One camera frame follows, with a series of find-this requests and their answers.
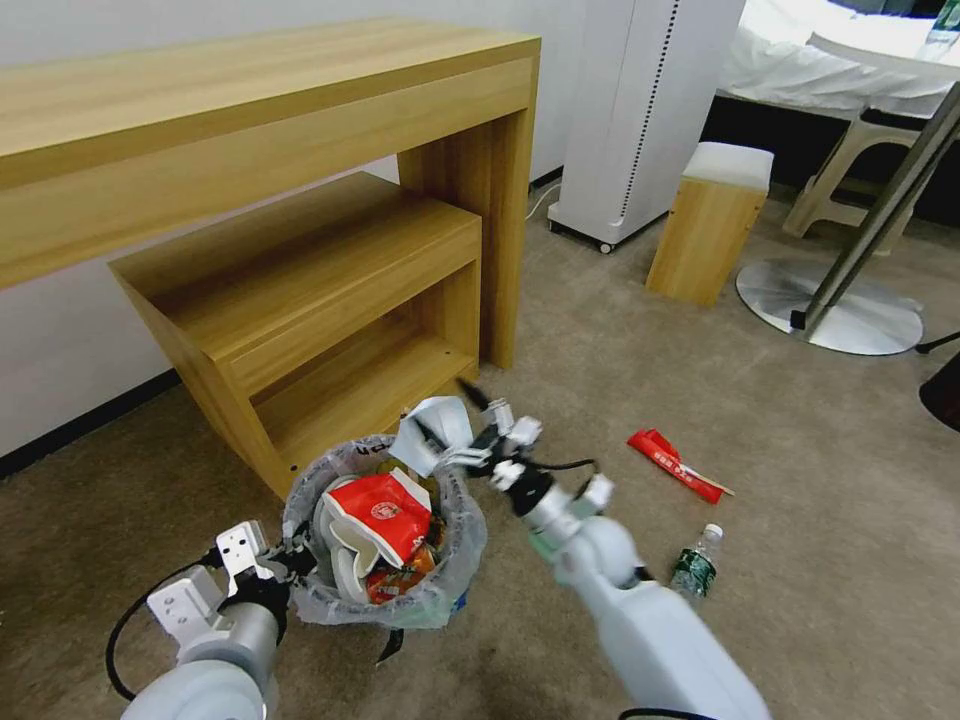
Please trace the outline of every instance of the wooden stool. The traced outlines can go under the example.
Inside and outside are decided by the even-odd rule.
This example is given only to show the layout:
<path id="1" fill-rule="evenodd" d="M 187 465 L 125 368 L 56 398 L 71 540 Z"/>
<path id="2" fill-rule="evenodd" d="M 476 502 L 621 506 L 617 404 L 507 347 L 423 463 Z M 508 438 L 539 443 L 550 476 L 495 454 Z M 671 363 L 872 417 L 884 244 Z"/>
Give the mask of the wooden stool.
<path id="1" fill-rule="evenodd" d="M 770 187 L 773 153 L 703 142 L 683 172 L 647 289 L 713 305 Z"/>

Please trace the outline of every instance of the plastic water bottle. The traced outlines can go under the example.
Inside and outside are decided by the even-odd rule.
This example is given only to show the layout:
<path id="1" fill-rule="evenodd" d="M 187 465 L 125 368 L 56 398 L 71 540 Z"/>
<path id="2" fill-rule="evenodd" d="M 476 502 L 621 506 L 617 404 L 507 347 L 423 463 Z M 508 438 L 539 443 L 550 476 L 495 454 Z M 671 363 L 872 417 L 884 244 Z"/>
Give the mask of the plastic water bottle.
<path id="1" fill-rule="evenodd" d="M 953 47 L 957 38 L 960 38 L 960 0 L 946 0 L 918 57 L 936 60 Z"/>
<path id="2" fill-rule="evenodd" d="M 720 551 L 721 538 L 723 528 L 710 523 L 703 529 L 693 547 L 683 549 L 674 566 L 670 587 L 694 608 L 706 597 L 713 579 L 717 576 L 714 563 Z"/>

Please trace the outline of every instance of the white wall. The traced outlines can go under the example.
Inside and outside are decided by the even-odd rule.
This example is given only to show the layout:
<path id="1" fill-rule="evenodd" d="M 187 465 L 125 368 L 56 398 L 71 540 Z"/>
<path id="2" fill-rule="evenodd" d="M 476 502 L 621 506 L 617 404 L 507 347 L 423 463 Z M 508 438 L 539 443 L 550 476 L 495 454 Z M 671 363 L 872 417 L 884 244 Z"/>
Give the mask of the white wall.
<path id="1" fill-rule="evenodd" d="M 0 0 L 0 65 L 370 15 L 535 33 L 538 177 L 563 163 L 585 12 L 586 0 Z M 391 158 L 372 169 L 396 175 Z M 169 367 L 106 259 L 0 291 L 0 455 Z"/>

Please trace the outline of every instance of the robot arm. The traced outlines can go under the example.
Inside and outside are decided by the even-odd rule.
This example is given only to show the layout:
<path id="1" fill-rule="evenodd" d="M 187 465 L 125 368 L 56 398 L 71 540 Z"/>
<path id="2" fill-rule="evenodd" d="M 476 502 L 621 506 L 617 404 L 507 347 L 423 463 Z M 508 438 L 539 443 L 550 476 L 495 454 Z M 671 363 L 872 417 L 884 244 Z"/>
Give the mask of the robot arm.
<path id="1" fill-rule="evenodd" d="M 610 480 L 596 470 L 571 496 L 549 472 L 596 463 L 537 463 L 531 453 L 540 423 L 514 421 L 503 400 L 490 402 L 477 388 L 462 386 L 488 421 L 470 447 L 446 447 L 416 414 L 404 422 L 419 429 L 437 463 L 489 477 L 510 499 L 557 582 L 571 587 L 590 612 L 634 702 L 688 720 L 768 720 L 763 698 L 703 621 L 653 579 L 629 532 L 601 515 L 613 492 Z M 463 421 L 469 425 L 465 413 Z M 180 646 L 178 667 L 137 696 L 124 720 L 264 720 L 272 714 L 273 661 L 286 627 L 289 585 L 316 564 L 305 532 L 300 528 L 292 541 L 268 549 L 258 523 L 241 523 L 217 538 L 230 575 L 226 594 L 209 571 L 195 566 L 150 595 L 150 609 Z"/>
<path id="2" fill-rule="evenodd" d="M 573 588 L 593 616 L 601 646 L 633 701 L 675 717 L 767 720 L 760 693 L 700 617 L 653 579 L 630 533 L 600 515 L 613 483 L 597 471 L 569 495 L 547 471 L 551 466 L 531 457 L 540 423 L 528 417 L 514 422 L 504 401 L 490 402 L 477 388 L 463 386 L 489 423 L 471 448 L 447 449 L 430 427 L 415 416 L 412 421 L 440 462 L 489 475 L 510 498 L 557 582 Z"/>

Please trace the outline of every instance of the white bed sheet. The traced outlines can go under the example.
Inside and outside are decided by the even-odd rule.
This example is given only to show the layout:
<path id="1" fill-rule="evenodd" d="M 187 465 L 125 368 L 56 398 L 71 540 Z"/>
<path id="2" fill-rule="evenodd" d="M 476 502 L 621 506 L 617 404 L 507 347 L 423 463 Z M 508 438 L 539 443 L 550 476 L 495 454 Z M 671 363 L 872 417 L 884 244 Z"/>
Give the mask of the white bed sheet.
<path id="1" fill-rule="evenodd" d="M 857 15 L 829 0 L 747 0 L 719 88 L 736 97 L 852 117 L 867 107 L 930 117 L 950 83 L 878 70 L 807 45 L 856 17 L 890 47 L 917 48 L 931 20 Z M 953 51 L 960 51 L 960 43 Z"/>

